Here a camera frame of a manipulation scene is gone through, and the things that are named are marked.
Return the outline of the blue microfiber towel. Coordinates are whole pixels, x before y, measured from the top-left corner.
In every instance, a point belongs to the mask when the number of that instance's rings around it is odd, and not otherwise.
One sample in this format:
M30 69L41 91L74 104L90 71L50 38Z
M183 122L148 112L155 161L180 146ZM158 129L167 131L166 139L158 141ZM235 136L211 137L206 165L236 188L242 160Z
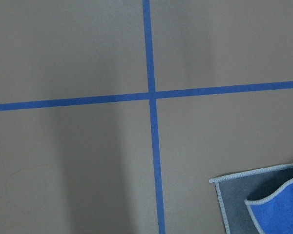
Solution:
M228 234L293 234L293 164L211 178Z

